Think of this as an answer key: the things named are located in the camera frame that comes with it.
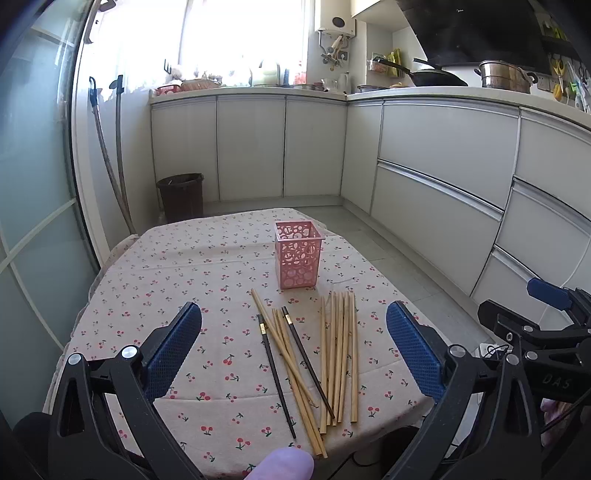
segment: frying pan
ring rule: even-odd
[[[387,65],[388,67],[393,67],[395,69],[402,70],[406,73],[413,83],[417,87],[426,87],[426,86],[461,86],[467,87],[468,84],[464,82],[459,77],[456,77],[453,73],[446,72],[443,70],[439,65],[435,65],[434,63],[430,63],[426,60],[419,60],[413,59],[418,63],[422,63],[425,65],[429,65],[430,69],[419,70],[417,72],[411,72],[408,68],[399,65],[398,63],[394,63],[393,61],[384,60],[382,58],[376,57],[374,61],[378,63],[382,63]]]

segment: tablecloth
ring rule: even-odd
[[[281,446],[311,452],[286,370],[271,341],[296,440],[287,428],[261,345],[251,288],[269,309],[288,307],[318,374],[319,298],[330,290],[356,294],[359,421],[349,422],[348,393],[343,423],[329,427],[324,437],[329,457],[411,424],[431,406],[388,334],[385,311],[392,301],[403,300],[420,323],[431,323],[341,236],[317,223],[326,239],[316,288],[278,288],[274,222],[291,219],[308,217],[292,209],[270,209],[149,230],[107,270],[66,349],[66,357],[73,352],[88,360],[114,356],[126,345],[141,345],[186,301],[197,303],[203,314],[200,335],[168,394],[154,405],[183,450],[209,477],[241,478]],[[300,357],[298,361],[314,390]],[[139,452],[118,403],[109,397],[124,444]],[[314,414],[319,421],[320,409]]]

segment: silver bolt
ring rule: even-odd
[[[126,346],[123,350],[121,350],[121,356],[123,358],[133,358],[135,357],[136,353],[138,353],[138,349],[133,345]]]
[[[80,360],[82,360],[82,355],[79,353],[73,353],[68,357],[68,363],[70,365],[76,365]]]
[[[464,355],[466,355],[465,348],[460,345],[452,345],[449,349],[449,352],[457,358],[462,358]]]
[[[517,357],[517,355],[513,355],[512,353],[510,353],[505,358],[511,365],[519,365],[519,358]]]

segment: black chopstick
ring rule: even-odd
[[[324,391],[322,390],[322,386],[320,385],[320,382],[318,381],[318,377],[316,376],[316,373],[314,373],[314,369],[312,368],[312,363],[310,362],[310,359],[308,358],[308,355],[306,354],[306,351],[304,350],[304,346],[301,344],[300,336],[297,334],[296,326],[291,321],[290,314],[287,311],[287,307],[281,307],[281,311],[283,313],[283,316],[287,320],[287,324],[290,326],[291,333],[293,334],[293,336],[295,338],[295,342],[296,342],[295,344],[297,345],[298,350],[301,353],[301,356],[304,358],[304,362],[306,363],[306,366],[308,367],[308,371],[310,372],[310,375],[312,376],[312,380],[314,381],[314,385],[316,385],[316,389],[318,390],[318,393],[320,394],[322,401],[324,402],[324,405],[326,405],[326,410],[328,411],[330,418],[333,419],[335,417],[335,413],[333,412],[333,409],[331,408],[330,403],[329,403],[328,399],[326,398]]]
[[[275,361],[273,360],[273,353],[271,352],[271,345],[269,345],[269,339],[267,338],[267,331],[265,329],[265,321],[263,320],[261,315],[256,316],[259,320],[259,326],[261,327],[261,335],[262,335],[262,343],[265,345],[265,351],[267,352],[267,359],[269,360],[269,366],[271,367],[271,373],[273,373],[273,380],[275,381],[275,387],[277,388],[277,393],[279,394],[279,401],[281,402],[281,407],[283,408],[283,413],[285,414],[285,419],[287,420],[287,425],[290,428],[291,436],[295,439],[296,433],[294,431],[294,426],[291,424],[290,413],[287,410],[287,405],[285,404],[285,397],[283,396],[283,391],[281,390],[281,384],[279,383],[279,377],[277,376],[277,369],[275,368]]]

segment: pink container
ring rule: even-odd
[[[277,278],[282,290],[313,287],[324,236],[310,221],[275,222]]]

